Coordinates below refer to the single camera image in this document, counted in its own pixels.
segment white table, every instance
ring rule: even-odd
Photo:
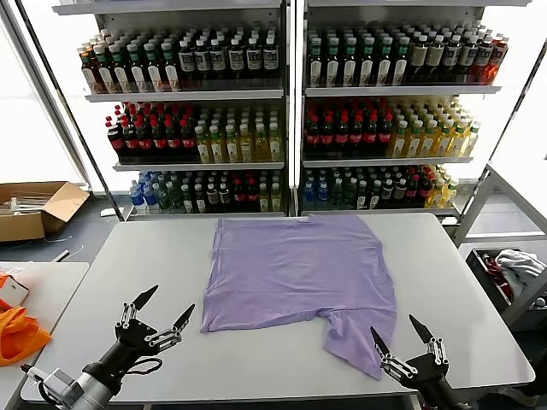
[[[397,287],[398,317],[392,351],[410,359],[425,353],[408,315],[443,337],[457,389],[524,384],[534,379],[526,357],[479,287],[437,219],[430,214],[362,216],[384,244]],[[117,225],[93,262],[37,366],[73,377],[115,341],[123,302],[159,284],[140,318],[172,325],[197,304],[183,342],[161,357],[163,368],[127,377],[114,401],[278,400],[407,395],[384,376],[377,382],[325,351],[323,319],[252,331],[199,333],[209,277],[215,220],[129,222]],[[23,399],[40,401],[35,388]]]
[[[88,263],[83,262],[1,262],[1,268],[24,268],[15,276],[30,289],[23,306],[27,314],[38,319],[40,326],[50,334],[55,329],[65,307],[84,277]],[[26,379],[22,363],[34,363],[39,352],[20,363],[0,367],[0,408],[9,409],[19,398],[19,390]]]

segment purple t-shirt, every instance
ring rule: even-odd
[[[219,220],[201,332],[320,316],[325,349],[379,380],[370,326],[389,346],[396,315],[382,244],[360,218]]]

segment white cloth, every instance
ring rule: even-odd
[[[505,249],[496,258],[515,298],[547,267],[535,254]]]

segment shelf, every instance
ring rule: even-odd
[[[473,158],[446,158],[434,156],[427,158],[374,158],[374,159],[349,159],[349,160],[310,160],[303,161],[304,168],[330,168],[330,167],[375,167],[378,165],[426,165],[426,164],[464,164]]]
[[[516,6],[526,7],[532,0],[308,0],[309,7],[340,6]]]
[[[283,169],[284,162],[243,162],[238,164],[128,164],[116,163],[115,171],[224,171],[238,169]]]
[[[329,215],[329,214],[363,214],[363,215],[378,215],[378,214],[433,214],[435,216],[453,216],[459,218],[460,213],[456,208],[402,208],[402,209],[365,209],[363,211],[353,210],[321,210],[321,211],[302,211],[302,216],[308,216],[311,214],[316,215]]]
[[[120,101],[220,101],[220,100],[264,100],[283,97],[281,89],[267,90],[222,90],[181,92],[133,92],[129,94],[91,94],[85,96],[90,103],[118,103]]]
[[[117,0],[64,4],[52,9],[58,15],[112,15],[178,10],[276,9],[280,5],[280,0]]]
[[[126,218],[128,221],[135,220],[172,220],[176,218],[279,218],[285,217],[284,212],[232,212],[229,214],[152,214],[152,215],[140,215],[129,214]]]
[[[306,97],[448,96],[452,94],[496,94],[501,89],[502,87],[494,85],[306,88]]]

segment orange cloth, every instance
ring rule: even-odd
[[[51,340],[35,318],[26,316],[25,307],[0,313],[0,366],[11,365],[40,350]]]

